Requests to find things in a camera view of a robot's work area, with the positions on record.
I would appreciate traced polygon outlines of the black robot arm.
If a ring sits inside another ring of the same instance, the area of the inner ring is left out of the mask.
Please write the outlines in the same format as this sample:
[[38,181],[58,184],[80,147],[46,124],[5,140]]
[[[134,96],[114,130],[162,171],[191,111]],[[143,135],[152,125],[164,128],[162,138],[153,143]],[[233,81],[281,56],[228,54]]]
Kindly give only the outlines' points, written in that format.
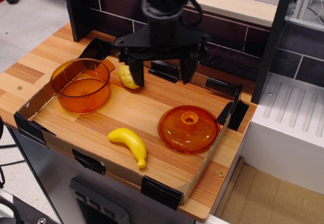
[[180,61],[183,83],[191,81],[201,58],[207,53],[207,33],[193,30],[203,11],[196,0],[144,0],[147,24],[139,31],[119,37],[119,60],[129,65],[136,85],[143,87],[143,63],[154,60]]

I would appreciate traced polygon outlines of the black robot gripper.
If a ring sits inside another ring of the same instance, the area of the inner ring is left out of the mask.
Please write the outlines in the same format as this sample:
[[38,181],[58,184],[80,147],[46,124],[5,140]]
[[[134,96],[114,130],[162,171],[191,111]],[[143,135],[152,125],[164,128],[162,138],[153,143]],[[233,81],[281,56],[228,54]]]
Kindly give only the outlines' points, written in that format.
[[143,87],[143,62],[154,60],[180,60],[181,80],[189,83],[209,40],[209,34],[174,20],[149,21],[139,31],[119,37],[114,43],[119,48],[119,60],[129,66],[135,84]]

